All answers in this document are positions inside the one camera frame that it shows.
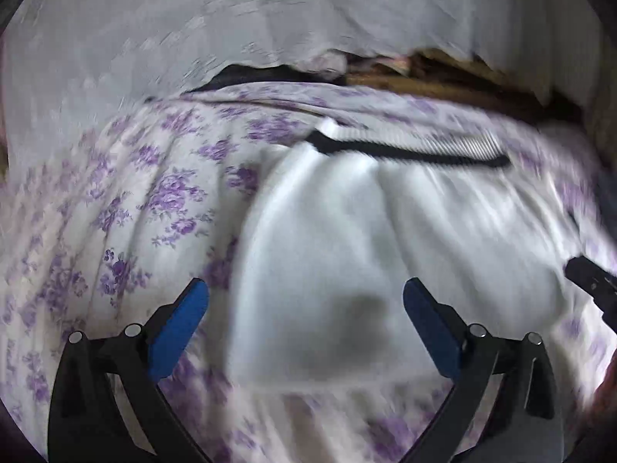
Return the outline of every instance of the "white towel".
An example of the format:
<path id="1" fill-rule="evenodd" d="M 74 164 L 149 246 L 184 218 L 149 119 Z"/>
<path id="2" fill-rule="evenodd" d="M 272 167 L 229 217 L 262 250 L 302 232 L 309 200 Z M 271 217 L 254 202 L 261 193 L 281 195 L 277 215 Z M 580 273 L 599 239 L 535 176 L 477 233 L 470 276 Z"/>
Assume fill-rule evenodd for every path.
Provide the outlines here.
<path id="1" fill-rule="evenodd" d="M 553 190 L 483 137 L 421 140 L 337 127 L 309 140 L 364 139 L 397 160 L 301 142 L 261 188 L 234 261 L 228 374 L 255 389 L 311 391 L 427 378 L 436 368 L 402 304 L 418 276 L 442 303 L 494 335 L 548 337 L 577 289 L 580 252 Z M 459 155 L 490 165 L 429 164 Z"/>

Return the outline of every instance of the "white cloth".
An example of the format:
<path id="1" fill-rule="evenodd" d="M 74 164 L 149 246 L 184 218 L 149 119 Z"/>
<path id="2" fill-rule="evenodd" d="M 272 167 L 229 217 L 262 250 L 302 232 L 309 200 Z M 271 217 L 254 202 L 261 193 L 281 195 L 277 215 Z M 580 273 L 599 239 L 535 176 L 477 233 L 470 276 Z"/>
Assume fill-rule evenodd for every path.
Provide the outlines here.
<path id="1" fill-rule="evenodd" d="M 366 140 L 331 120 L 322 130 Z M 485 137 L 462 139 L 433 141 L 430 153 L 494 150 Z M 377 140 L 424 151 L 397 130 Z M 325 155 L 309 142 L 285 151 L 234 264 L 228 374 L 238 383 L 311 390 L 433 374 L 403 310 L 414 276 L 504 338 L 549 337 L 576 306 L 563 266 L 581 251 L 578 233 L 556 193 L 524 172 Z"/>
<path id="2" fill-rule="evenodd" d="M 550 23 L 545 0 L 24 0 L 5 31 L 1 72 L 11 175 L 83 129 L 147 97 L 196 88 L 228 64 L 304 63 L 328 49 L 476 53 L 546 98 L 553 66 L 570 70 L 553 64 Z M 568 58 L 591 70 L 585 54 Z"/>

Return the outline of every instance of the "bed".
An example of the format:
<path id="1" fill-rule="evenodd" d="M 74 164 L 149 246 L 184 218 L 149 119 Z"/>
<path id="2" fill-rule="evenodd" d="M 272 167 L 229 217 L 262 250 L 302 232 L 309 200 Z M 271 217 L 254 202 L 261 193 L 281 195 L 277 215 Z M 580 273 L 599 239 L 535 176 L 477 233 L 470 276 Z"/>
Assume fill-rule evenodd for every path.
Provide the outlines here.
<path id="1" fill-rule="evenodd" d="M 167 94 L 198 87 L 216 72 L 189 76 Z M 174 373 L 159 386 L 215 462 L 381 462 L 398 461 L 406 452 L 447 393 L 449 384 L 437 376 L 337 391 L 264 393 L 235 385 L 221 366 L 218 342 L 229 324 L 226 300 L 238 238 L 271 170 L 264 151 L 292 146 L 324 117 L 421 137 L 490 134 L 516 168 L 554 192 L 563 214 L 578 226 L 581 252 L 617 271 L 593 196 L 600 164 L 582 154 L 579 143 L 556 142 L 494 113 L 363 87 L 251 83 L 155 94 L 138 104 L 146 97 L 140 92 L 119 114 L 118 105 L 109 103 L 115 112 L 109 123 L 48 153 L 44 165 L 35 165 L 34 154 L 20 158 L 33 165 L 0 190 L 0 395 L 43 456 L 49 397 L 67 336 L 75 329 L 91 338 L 109 336 L 145 321 L 193 276 L 207 281 L 213 304 Z M 89 106 L 109 118 L 98 111 L 101 105 L 95 95 Z M 87 111 L 84 120 L 92 114 Z M 617 345 L 593 304 L 576 302 L 555 319 L 551 333 L 570 441 Z M 121 385 L 115 389 L 134 427 Z M 489 411 L 482 406 L 461 449 L 477 440 Z M 147 448 L 138 430 L 131 435 Z"/>

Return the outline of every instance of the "floral bedsheet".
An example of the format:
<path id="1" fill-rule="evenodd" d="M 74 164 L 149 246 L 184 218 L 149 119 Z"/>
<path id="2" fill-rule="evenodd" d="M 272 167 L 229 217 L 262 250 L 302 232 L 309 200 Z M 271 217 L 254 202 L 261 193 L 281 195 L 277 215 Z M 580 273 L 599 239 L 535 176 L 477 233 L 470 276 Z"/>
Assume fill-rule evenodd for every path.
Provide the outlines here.
<path id="1" fill-rule="evenodd" d="M 233 310 L 226 294 L 237 238 L 268 171 L 262 150 L 294 144 L 325 116 L 367 130 L 491 132 L 516 165 L 559 193 L 585 253 L 617 270 L 598 225 L 588 162 L 508 118 L 322 84 L 255 83 L 154 99 L 0 189 L 0 397 L 41 454 L 67 336 L 77 329 L 111 336 L 146 321 L 194 276 L 207 281 L 211 306 L 160 387 L 215 463 L 389 462 L 408 450 L 447 395 L 447 381 L 266 394 L 234 386 L 218 366 Z M 617 344 L 592 304 L 576 315 L 555 330 L 569 426 Z M 122 408 L 121 385 L 116 393 Z M 488 413 L 488 405 L 480 409 L 464 447 Z M 133 435 L 147 447 L 143 434 Z"/>

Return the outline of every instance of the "blue gripper pad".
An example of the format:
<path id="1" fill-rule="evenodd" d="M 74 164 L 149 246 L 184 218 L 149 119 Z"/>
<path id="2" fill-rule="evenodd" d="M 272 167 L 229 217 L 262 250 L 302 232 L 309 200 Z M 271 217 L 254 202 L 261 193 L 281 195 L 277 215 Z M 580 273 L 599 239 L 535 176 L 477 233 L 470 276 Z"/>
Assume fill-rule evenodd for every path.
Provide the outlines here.
<path id="1" fill-rule="evenodd" d="M 456 381 L 460 374 L 461 345 L 437 310 L 442 305 L 418 278 L 405 284 L 403 305 L 439 373 Z"/>
<path id="2" fill-rule="evenodd" d="M 148 376 L 154 383 L 172 373 L 208 309 L 209 291 L 203 280 L 194 278 L 181 297 L 148 349 Z"/>

